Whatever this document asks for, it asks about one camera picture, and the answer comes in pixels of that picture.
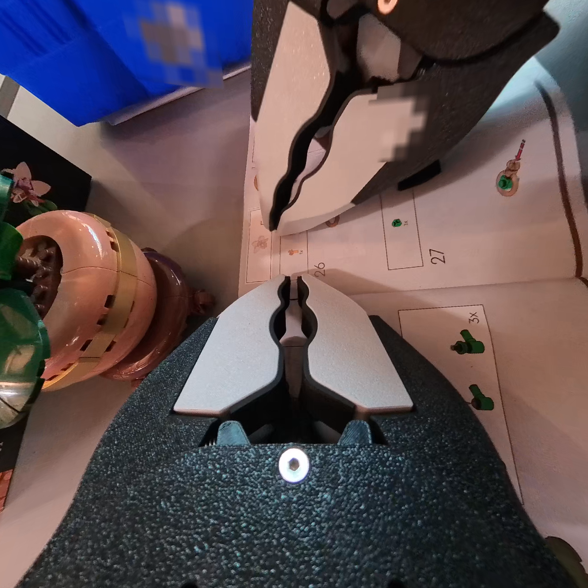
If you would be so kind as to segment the open building instruction booklet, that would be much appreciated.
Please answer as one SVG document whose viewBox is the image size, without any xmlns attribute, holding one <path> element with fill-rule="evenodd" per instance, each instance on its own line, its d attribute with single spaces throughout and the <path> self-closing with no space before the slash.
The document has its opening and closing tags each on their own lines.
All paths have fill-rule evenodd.
<svg viewBox="0 0 588 588">
<path fill-rule="evenodd" d="M 249 127 L 239 295 L 302 273 L 379 315 L 458 390 L 540 533 L 587 560 L 587 210 L 573 120 L 526 63 L 422 186 L 311 231 L 263 227 Z"/>
</svg>

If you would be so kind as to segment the grey desk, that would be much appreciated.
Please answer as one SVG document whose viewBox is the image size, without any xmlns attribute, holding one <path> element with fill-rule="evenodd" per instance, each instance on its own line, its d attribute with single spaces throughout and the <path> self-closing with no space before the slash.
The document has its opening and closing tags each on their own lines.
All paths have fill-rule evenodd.
<svg viewBox="0 0 588 588">
<path fill-rule="evenodd" d="M 118 126 L 76 127 L 20 88 L 8 121 L 92 175 L 90 211 L 169 254 L 228 305 L 239 292 L 249 79 L 240 73 Z"/>
</svg>

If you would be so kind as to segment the black orchid picture box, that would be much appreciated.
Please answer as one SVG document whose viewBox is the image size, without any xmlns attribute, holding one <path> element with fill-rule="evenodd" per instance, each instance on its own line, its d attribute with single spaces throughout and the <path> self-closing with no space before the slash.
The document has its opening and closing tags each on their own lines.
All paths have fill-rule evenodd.
<svg viewBox="0 0 588 588">
<path fill-rule="evenodd" d="M 24 130 L 1 117 L 1 174 L 12 178 L 14 187 L 4 221 L 17 227 L 26 220 L 54 210 L 83 212 L 92 178 L 79 167 L 45 146 Z M 24 261 L 18 252 L 16 277 L 36 286 L 41 261 Z M 35 306 L 42 320 L 43 303 Z M 5 508 L 28 415 L 17 424 L 1 429 L 1 510 Z"/>
</svg>

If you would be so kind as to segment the pink brick-built vase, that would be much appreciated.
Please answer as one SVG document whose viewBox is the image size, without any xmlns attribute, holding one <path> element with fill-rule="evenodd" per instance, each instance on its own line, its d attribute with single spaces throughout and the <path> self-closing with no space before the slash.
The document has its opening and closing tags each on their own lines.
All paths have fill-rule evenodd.
<svg viewBox="0 0 588 588">
<path fill-rule="evenodd" d="M 98 376 L 127 357 L 154 316 L 156 281 L 143 251 L 108 221 L 54 210 L 17 226 L 19 254 L 55 245 L 60 281 L 43 323 L 51 355 L 42 387 L 55 391 Z"/>
</svg>

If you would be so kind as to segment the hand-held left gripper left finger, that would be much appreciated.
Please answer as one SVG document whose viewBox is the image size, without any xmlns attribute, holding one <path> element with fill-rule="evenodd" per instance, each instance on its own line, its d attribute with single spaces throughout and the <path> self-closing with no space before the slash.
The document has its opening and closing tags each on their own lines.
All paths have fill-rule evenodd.
<svg viewBox="0 0 588 588">
<path fill-rule="evenodd" d="M 278 275 L 228 306 L 217 317 L 174 412 L 221 417 L 279 386 L 289 302 L 290 277 Z"/>
</svg>

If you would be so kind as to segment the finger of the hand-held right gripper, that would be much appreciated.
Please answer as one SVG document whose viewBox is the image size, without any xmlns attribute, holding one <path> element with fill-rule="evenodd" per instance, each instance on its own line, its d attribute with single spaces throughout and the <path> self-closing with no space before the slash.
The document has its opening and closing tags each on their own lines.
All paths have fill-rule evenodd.
<svg viewBox="0 0 588 588">
<path fill-rule="evenodd" d="M 269 231 L 278 230 L 289 206 L 340 70 L 334 29 L 289 1 L 254 133 L 259 205 Z"/>
<path fill-rule="evenodd" d="M 342 70 L 307 148 L 277 233 L 300 233 L 354 207 L 416 141 L 416 51 L 372 13 L 315 16 L 334 29 Z"/>
</svg>

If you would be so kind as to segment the blue plastic bin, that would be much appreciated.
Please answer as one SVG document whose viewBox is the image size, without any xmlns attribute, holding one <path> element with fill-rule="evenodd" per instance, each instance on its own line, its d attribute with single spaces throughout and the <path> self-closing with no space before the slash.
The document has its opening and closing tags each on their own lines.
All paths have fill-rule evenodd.
<svg viewBox="0 0 588 588">
<path fill-rule="evenodd" d="M 1 1 L 1 73 L 76 126 L 251 58 L 253 1 Z"/>
</svg>

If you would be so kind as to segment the green brick-built plant leaves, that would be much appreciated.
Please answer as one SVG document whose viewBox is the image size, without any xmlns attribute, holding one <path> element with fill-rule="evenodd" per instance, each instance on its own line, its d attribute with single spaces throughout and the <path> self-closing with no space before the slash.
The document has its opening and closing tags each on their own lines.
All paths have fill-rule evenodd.
<svg viewBox="0 0 588 588">
<path fill-rule="evenodd" d="M 31 282 L 16 277 L 20 232 L 4 221 L 14 181 L 1 175 L 1 429 L 21 421 L 37 400 L 50 356 L 49 336 L 30 300 Z"/>
</svg>

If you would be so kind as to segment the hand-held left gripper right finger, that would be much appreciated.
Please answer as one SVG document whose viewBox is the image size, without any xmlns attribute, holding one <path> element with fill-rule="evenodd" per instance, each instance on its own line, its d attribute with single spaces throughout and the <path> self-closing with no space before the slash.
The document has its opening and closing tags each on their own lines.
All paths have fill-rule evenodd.
<svg viewBox="0 0 588 588">
<path fill-rule="evenodd" d="M 316 417 L 407 412 L 413 401 L 367 312 L 311 275 L 297 278 L 306 336 L 300 391 Z"/>
</svg>

